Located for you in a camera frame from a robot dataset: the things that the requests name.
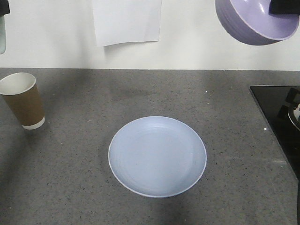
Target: plate rim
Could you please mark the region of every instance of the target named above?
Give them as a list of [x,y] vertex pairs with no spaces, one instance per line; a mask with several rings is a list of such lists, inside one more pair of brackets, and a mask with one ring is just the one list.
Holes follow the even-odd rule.
[[[196,136],[197,136],[197,137],[199,138],[199,140],[201,141],[202,146],[203,146],[203,150],[204,150],[204,154],[205,154],[204,167],[203,167],[201,173],[199,174],[198,178],[195,180],[195,182],[192,183],[191,185],[189,185],[189,186],[188,186],[187,188],[185,188],[184,190],[179,191],[179,192],[176,192],[176,193],[173,193],[173,194],[170,194],[170,195],[148,195],[148,194],[141,193],[141,192],[139,192],[139,191],[136,191],[136,190],[134,190],[134,189],[128,187],[128,186],[127,186],[126,184],[124,184],[124,183],[118,178],[118,176],[115,174],[115,172],[114,172],[114,170],[113,170],[113,167],[112,167],[112,165],[111,165],[111,161],[110,161],[111,145],[112,145],[112,143],[113,143],[115,137],[118,135],[118,133],[119,133],[122,129],[124,129],[124,128],[125,128],[128,124],[130,124],[130,123],[133,123],[133,122],[135,122],[135,121],[137,121],[137,120],[142,120],[142,119],[145,119],[145,118],[154,118],[154,117],[165,118],[165,119],[168,119],[168,120],[174,120],[174,121],[179,122],[179,123],[183,124],[184,126],[188,127],[190,130],[192,130],[192,131],[196,134]],[[206,153],[206,148],[205,148],[204,142],[203,142],[203,140],[201,139],[201,137],[194,131],[194,129],[192,129],[189,125],[185,124],[184,122],[181,122],[181,121],[179,121],[179,120],[177,120],[177,119],[170,118],[170,117],[166,117],[166,116],[145,116],[145,117],[140,117],[140,118],[138,118],[138,119],[135,119],[135,120],[133,120],[133,121],[131,121],[131,122],[128,122],[127,124],[125,124],[124,126],[122,126],[122,127],[116,132],[116,134],[113,136],[113,138],[112,138],[112,140],[111,140],[111,142],[110,142],[110,144],[109,144],[109,148],[108,148],[108,164],[109,164],[109,167],[110,167],[110,169],[111,169],[113,175],[114,175],[115,178],[118,180],[118,182],[120,182],[121,185],[123,185],[123,186],[124,186],[125,188],[127,188],[128,190],[130,190],[130,191],[132,191],[132,192],[134,192],[134,193],[136,193],[136,194],[138,194],[138,195],[145,196],[145,197],[151,197],[151,198],[167,198],[167,197],[172,197],[172,196],[176,196],[176,195],[182,194],[183,192],[189,190],[192,186],[194,186],[194,185],[200,180],[200,178],[202,177],[202,175],[203,175],[203,173],[204,173],[204,171],[205,171],[205,168],[206,168],[206,164],[207,164],[207,153]]]

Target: white cup rim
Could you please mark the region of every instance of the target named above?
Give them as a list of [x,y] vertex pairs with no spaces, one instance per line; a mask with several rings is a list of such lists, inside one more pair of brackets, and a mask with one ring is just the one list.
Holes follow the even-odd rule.
[[11,93],[3,92],[3,91],[1,90],[1,88],[0,88],[0,94],[1,94],[1,95],[18,95],[18,94],[22,94],[22,93],[27,92],[28,90],[30,90],[30,89],[36,84],[36,78],[35,78],[34,75],[32,75],[32,74],[30,74],[30,73],[25,73],[25,72],[19,72],[19,73],[10,74],[10,75],[8,75],[8,76],[2,78],[2,79],[0,80],[0,85],[1,85],[2,82],[6,81],[7,79],[11,79],[12,77],[18,76],[18,75],[26,75],[26,76],[29,75],[31,78],[33,78],[32,84],[31,84],[28,88],[26,88],[26,89],[23,89],[23,90],[21,90],[21,91],[11,92]]

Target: bowl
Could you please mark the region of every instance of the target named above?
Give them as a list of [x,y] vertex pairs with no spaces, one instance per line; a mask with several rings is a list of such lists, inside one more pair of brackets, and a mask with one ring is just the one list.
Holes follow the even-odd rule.
[[269,13],[271,0],[215,0],[224,29],[248,45],[269,45],[290,38],[299,25],[298,15]]

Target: bowl rim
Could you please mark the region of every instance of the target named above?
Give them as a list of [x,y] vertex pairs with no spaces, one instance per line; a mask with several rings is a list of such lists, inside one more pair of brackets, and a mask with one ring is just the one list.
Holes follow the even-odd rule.
[[275,41],[283,41],[283,40],[287,40],[289,39],[291,36],[293,36],[295,34],[295,32],[297,31],[298,27],[299,27],[299,21],[300,21],[300,18],[298,16],[298,20],[297,20],[297,25],[296,25],[296,28],[294,29],[294,31],[287,37],[282,37],[282,38],[275,38],[275,37],[269,37],[265,34],[262,34],[261,32],[258,32],[256,29],[253,28],[253,26],[251,26],[241,15],[240,13],[237,11],[236,7],[234,6],[233,4],[233,0],[228,0],[232,6],[232,8],[234,9],[234,11],[236,12],[236,14],[239,16],[239,18],[252,30],[254,31],[255,33],[259,34],[260,36],[264,37],[264,38],[267,38],[267,39],[270,39],[270,40],[275,40]]

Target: plate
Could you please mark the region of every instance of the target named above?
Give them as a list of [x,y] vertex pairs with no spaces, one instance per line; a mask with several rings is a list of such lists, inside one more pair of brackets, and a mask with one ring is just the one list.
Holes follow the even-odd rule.
[[122,127],[109,146],[108,161],[116,179],[147,197],[170,197],[190,189],[206,167],[206,150],[188,125],[149,116]]

